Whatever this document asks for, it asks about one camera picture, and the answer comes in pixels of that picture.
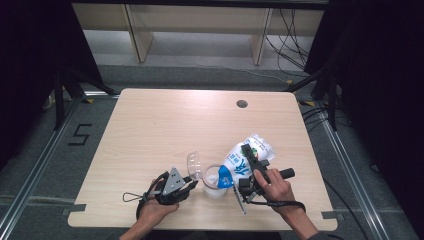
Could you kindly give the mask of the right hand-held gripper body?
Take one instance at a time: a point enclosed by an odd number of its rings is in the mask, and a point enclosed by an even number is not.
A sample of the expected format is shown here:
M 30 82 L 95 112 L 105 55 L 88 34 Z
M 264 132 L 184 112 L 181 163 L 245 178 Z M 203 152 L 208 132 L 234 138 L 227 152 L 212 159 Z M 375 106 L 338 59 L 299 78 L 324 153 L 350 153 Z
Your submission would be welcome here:
M 267 182 L 270 182 L 269 178 L 266 175 L 267 167 L 270 165 L 270 163 L 268 160 L 262 160 L 260 162 L 262 163 L 261 168 L 251 168 L 251 167 L 250 168 L 251 170 L 254 170 L 254 169 L 259 170 L 262 173 L 265 180 Z M 247 213 L 247 210 L 244 207 L 245 204 L 266 205 L 270 207 L 282 207 L 282 206 L 290 206 L 290 205 L 296 204 L 295 201 L 282 201 L 282 202 L 254 201 L 254 198 L 256 196 L 262 196 L 264 194 L 264 190 L 260 187 L 254 175 L 251 175 L 248 178 L 240 178 L 239 182 L 233 185 L 233 190 L 234 190 L 236 199 L 238 201 L 238 204 L 240 205 L 242 212 L 244 214 Z

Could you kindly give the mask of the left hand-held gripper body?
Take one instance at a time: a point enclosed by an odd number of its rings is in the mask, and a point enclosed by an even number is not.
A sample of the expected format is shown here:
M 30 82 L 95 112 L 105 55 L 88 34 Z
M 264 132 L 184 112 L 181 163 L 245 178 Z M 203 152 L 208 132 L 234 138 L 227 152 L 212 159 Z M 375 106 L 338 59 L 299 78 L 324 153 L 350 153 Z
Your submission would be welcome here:
M 182 190 L 185 184 L 178 170 L 172 167 L 155 187 L 158 191 L 156 200 L 162 205 L 172 205 L 185 200 L 188 197 L 188 193 Z

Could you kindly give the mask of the white and blue pouch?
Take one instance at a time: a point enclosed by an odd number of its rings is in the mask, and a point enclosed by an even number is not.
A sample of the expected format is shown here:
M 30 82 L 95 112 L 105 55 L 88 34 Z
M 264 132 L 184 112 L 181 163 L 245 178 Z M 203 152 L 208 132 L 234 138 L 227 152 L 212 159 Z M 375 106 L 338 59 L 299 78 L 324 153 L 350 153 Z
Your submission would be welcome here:
M 275 157 L 272 146 L 264 138 L 258 134 L 250 135 L 243 142 L 233 147 L 219 167 L 217 183 L 219 189 L 231 188 L 238 183 L 239 179 L 248 178 L 253 174 L 249 161 L 242 150 L 242 146 L 246 144 L 250 146 L 254 156 L 259 161 L 272 160 Z

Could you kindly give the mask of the clear glass jar with lid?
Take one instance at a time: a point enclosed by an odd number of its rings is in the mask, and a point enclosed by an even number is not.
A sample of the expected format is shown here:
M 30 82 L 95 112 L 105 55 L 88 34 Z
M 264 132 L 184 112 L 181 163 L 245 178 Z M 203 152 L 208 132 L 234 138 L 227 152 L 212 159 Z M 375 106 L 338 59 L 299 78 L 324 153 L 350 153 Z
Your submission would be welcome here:
M 211 164 L 209 166 L 202 166 L 200 155 L 197 151 L 189 153 L 187 156 L 187 171 L 191 180 L 202 181 L 203 191 L 211 199 L 222 198 L 227 188 L 219 188 L 219 164 Z

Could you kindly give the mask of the person's right hand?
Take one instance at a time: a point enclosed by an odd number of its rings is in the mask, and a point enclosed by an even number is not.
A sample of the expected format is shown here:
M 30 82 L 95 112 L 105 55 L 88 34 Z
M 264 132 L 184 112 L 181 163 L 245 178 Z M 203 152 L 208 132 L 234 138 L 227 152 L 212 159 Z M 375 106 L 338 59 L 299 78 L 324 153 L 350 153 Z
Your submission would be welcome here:
M 266 171 L 266 175 L 270 182 L 267 182 L 259 170 L 254 171 L 254 176 L 260 187 L 265 192 L 265 199 L 272 202 L 294 201 L 295 197 L 288 181 L 284 180 L 277 169 Z M 288 219 L 297 210 L 298 206 L 282 206 L 273 207 L 273 210 L 281 215 L 283 219 Z

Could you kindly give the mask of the person's left hand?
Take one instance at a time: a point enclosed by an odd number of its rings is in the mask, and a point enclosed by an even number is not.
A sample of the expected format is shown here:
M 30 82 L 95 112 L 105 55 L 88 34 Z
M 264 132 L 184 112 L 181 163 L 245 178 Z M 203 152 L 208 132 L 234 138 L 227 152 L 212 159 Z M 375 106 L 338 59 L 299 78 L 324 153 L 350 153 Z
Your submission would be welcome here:
M 144 226 L 155 227 L 167 215 L 177 211 L 178 208 L 178 203 L 172 205 L 162 205 L 156 200 L 155 197 L 148 197 L 147 201 L 138 211 L 139 216 L 137 217 L 137 222 Z

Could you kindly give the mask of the grey tape strip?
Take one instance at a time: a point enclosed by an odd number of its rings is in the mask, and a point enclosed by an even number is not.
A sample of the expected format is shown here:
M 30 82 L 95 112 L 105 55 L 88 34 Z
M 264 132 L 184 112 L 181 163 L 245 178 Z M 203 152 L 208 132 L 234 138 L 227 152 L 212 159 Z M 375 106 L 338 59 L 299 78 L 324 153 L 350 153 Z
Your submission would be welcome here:
M 324 211 L 321 212 L 323 219 L 336 219 L 338 221 L 343 221 L 344 216 L 342 213 L 338 213 L 336 211 Z
M 61 212 L 62 216 L 69 216 L 72 212 L 83 212 L 86 209 L 86 204 L 75 204 L 69 208 L 64 208 Z

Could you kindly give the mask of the black metal stand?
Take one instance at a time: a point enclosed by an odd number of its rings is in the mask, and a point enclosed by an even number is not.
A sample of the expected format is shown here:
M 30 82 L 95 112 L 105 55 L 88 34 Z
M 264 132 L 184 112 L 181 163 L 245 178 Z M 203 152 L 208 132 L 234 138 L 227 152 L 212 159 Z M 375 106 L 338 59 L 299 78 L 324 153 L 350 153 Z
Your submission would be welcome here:
M 54 80 L 56 110 L 55 130 L 58 130 L 65 121 L 65 107 L 62 88 L 65 88 L 72 99 L 81 99 L 85 95 L 81 87 L 81 83 L 88 83 L 89 85 L 105 92 L 107 95 L 119 94 L 118 91 L 106 86 L 101 78 L 92 78 L 87 74 L 70 67 L 60 68 L 57 71 Z
M 337 130 L 335 110 L 336 110 L 336 88 L 337 81 L 333 71 L 329 67 L 322 67 L 310 76 L 301 80 L 298 83 L 290 85 L 286 92 L 294 93 L 295 91 L 303 88 L 309 83 L 315 82 L 311 96 L 314 100 L 322 100 L 324 96 L 328 97 L 327 115 L 329 117 L 329 124 L 334 131 Z

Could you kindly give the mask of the beige wooden shelf unit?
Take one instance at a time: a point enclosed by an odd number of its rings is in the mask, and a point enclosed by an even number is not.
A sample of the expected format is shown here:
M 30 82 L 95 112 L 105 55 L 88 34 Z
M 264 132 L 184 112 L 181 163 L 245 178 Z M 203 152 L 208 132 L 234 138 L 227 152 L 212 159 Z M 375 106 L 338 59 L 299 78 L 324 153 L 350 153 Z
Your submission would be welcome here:
M 268 35 L 313 37 L 324 12 L 277 8 L 158 6 L 74 3 L 84 30 L 126 31 L 136 60 L 145 61 L 156 32 L 243 34 L 253 63 L 260 65 Z

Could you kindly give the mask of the black curtain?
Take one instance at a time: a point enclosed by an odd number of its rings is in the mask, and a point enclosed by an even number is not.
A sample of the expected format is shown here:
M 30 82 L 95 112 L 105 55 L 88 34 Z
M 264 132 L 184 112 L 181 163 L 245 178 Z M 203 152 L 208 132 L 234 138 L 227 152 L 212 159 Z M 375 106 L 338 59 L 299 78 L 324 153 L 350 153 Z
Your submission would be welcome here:
M 424 240 L 424 0 L 329 0 L 306 70 L 350 26 L 335 77 L 364 145 Z
M 18 153 L 59 72 L 103 82 L 71 0 L 0 0 L 0 170 Z

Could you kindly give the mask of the aluminium floor rail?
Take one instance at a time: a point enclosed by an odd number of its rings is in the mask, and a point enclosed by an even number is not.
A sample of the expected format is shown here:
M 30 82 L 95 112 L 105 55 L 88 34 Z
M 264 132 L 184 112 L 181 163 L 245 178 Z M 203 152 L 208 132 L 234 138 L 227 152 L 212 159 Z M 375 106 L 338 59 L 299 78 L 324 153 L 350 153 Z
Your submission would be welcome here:
M 81 99 L 72 99 L 65 111 L 63 122 L 53 131 L 41 155 L 38 157 L 35 165 L 32 167 L 28 177 L 18 194 L 13 198 L 8 210 L 0 220 L 0 238 L 7 239 L 18 222 L 30 196 L 38 185 L 45 169 L 56 151 L 60 140 L 62 139 L 73 113 L 80 104 Z
M 325 132 L 336 152 L 338 160 L 341 164 L 343 172 L 352 188 L 356 200 L 362 210 L 362 213 L 367 221 L 370 230 L 375 240 L 390 240 L 389 234 L 383 224 L 382 218 L 368 195 L 351 159 L 338 135 L 329 123 L 327 113 L 320 113 L 320 118 L 323 120 Z

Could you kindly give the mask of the black frame beam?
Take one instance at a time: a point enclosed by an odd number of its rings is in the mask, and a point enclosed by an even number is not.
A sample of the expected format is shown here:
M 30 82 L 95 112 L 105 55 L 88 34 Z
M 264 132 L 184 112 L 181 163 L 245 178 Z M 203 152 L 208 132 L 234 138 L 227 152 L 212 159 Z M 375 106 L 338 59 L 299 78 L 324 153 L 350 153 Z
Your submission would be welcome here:
M 70 0 L 72 3 L 321 10 L 336 0 Z

